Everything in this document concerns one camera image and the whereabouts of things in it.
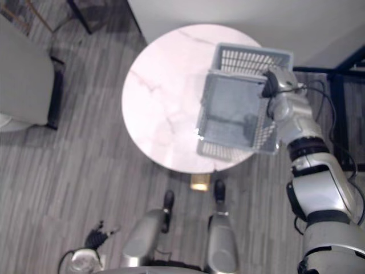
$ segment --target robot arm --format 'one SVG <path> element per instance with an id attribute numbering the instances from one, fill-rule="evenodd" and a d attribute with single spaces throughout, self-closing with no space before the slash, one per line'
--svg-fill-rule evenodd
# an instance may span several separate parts
<path id="1" fill-rule="evenodd" d="M 307 222 L 298 273 L 364 273 L 365 234 L 353 222 L 354 194 L 323 141 L 306 91 L 290 71 L 271 68 L 266 76 L 267 114 L 292 160 L 288 198 L 293 212 Z"/>

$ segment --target gray basket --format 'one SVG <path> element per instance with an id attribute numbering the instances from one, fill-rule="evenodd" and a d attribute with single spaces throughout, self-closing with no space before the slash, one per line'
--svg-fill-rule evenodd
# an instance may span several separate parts
<path id="1" fill-rule="evenodd" d="M 239 161 L 248 151 L 277 152 L 276 127 L 266 115 L 269 100 L 261 97 L 266 83 L 262 74 L 270 66 L 291 70 L 293 55 L 226 43 L 217 46 L 197 125 L 200 155 Z"/>

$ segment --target wooden floor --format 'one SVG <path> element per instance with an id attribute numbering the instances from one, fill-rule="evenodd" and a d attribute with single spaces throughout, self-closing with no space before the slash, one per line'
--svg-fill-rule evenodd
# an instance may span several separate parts
<path id="1" fill-rule="evenodd" d="M 43 2 L 38 9 L 53 27 L 67 18 L 65 1 Z M 74 19 L 54 37 L 33 23 L 30 38 L 44 49 L 52 46 L 52 54 L 66 63 L 62 116 L 58 131 L 33 127 L 0 135 L 0 273 L 55 273 L 63 252 L 80 247 L 100 219 L 108 228 L 121 225 L 100 250 L 108 268 L 118 267 L 133 225 L 146 210 L 161 206 L 167 189 L 174 190 L 176 203 L 171 232 L 161 236 L 159 249 L 171 251 L 173 260 L 203 264 L 212 194 L 191 191 L 189 175 L 154 164 L 129 138 L 120 98 L 145 42 L 124 1 L 114 2 L 88 9 L 106 19 L 93 35 Z M 364 110 L 364 92 L 356 96 Z M 317 110 L 320 97 L 310 99 Z M 320 124 L 329 127 L 327 106 Z M 213 176 L 226 181 L 241 273 L 296 273 L 302 237 L 286 198 L 289 167 L 281 148 L 277 156 L 254 155 Z M 365 188 L 365 176 L 358 182 Z"/>

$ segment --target round table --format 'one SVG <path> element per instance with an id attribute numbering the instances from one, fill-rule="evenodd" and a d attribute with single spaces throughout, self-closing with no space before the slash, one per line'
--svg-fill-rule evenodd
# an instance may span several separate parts
<path id="1" fill-rule="evenodd" d="M 194 130 L 200 100 L 214 51 L 221 42 L 260 47 L 251 37 L 229 27 L 182 27 L 148 45 L 125 79 L 121 108 L 129 135 L 147 157 L 170 170 L 208 174 L 239 163 L 197 153 Z M 244 160 L 252 154 L 247 152 Z"/>

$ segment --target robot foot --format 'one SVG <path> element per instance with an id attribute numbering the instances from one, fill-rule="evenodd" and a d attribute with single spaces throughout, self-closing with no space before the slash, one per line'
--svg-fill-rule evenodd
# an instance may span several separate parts
<path id="1" fill-rule="evenodd" d="M 224 203 L 226 196 L 226 185 L 220 179 L 214 183 L 214 199 L 216 203 Z"/>
<path id="2" fill-rule="evenodd" d="M 165 193 L 163 211 L 165 212 L 165 220 L 161 228 L 162 233 L 168 233 L 170 229 L 170 221 L 172 217 L 172 208 L 175 202 L 175 194 L 172 190 Z"/>

